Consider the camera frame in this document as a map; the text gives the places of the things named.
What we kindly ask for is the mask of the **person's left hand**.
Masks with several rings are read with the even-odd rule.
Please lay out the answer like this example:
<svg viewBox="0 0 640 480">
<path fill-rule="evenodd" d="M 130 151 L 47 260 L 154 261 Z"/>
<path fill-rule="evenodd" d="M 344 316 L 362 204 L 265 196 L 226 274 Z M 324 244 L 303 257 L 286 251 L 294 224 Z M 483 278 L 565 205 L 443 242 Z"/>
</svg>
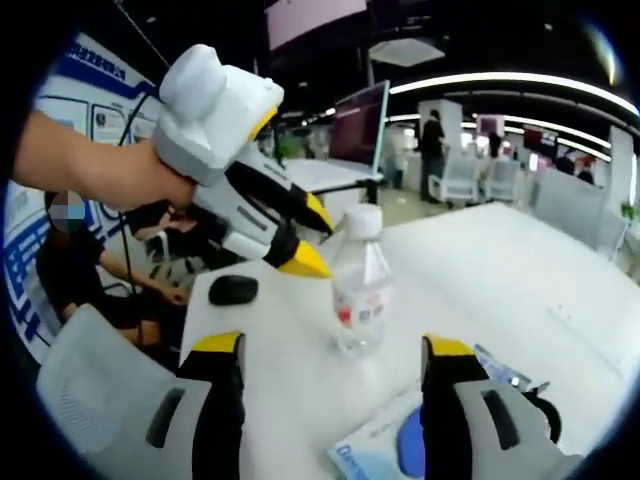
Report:
<svg viewBox="0 0 640 480">
<path fill-rule="evenodd" d="M 195 183 L 178 174 L 157 156 L 150 141 L 124 148 L 124 208 L 131 210 L 158 201 L 182 208 L 191 203 Z"/>
</svg>

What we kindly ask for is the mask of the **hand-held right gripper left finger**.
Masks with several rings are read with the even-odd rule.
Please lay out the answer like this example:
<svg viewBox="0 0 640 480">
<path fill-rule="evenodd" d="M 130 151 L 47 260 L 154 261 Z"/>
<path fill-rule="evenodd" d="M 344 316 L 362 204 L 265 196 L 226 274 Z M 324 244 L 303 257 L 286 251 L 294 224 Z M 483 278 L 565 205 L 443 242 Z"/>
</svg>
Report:
<svg viewBox="0 0 640 480">
<path fill-rule="evenodd" d="M 240 331 L 204 337 L 177 371 L 185 386 L 171 388 L 150 422 L 146 442 L 162 450 L 169 433 L 185 428 L 177 445 L 186 449 L 178 464 L 189 479 L 238 479 L 239 450 L 245 421 L 243 404 L 244 340 Z"/>
</svg>

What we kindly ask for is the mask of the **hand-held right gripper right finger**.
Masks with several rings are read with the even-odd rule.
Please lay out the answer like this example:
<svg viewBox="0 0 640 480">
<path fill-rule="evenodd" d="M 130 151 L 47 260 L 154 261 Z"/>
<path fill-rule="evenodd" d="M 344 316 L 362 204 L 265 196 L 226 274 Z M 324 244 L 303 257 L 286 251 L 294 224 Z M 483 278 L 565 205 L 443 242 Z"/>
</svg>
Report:
<svg viewBox="0 0 640 480">
<path fill-rule="evenodd" d="M 427 479 L 567 479 L 559 412 L 536 390 L 492 379 L 468 345 L 425 334 L 421 424 Z"/>
</svg>

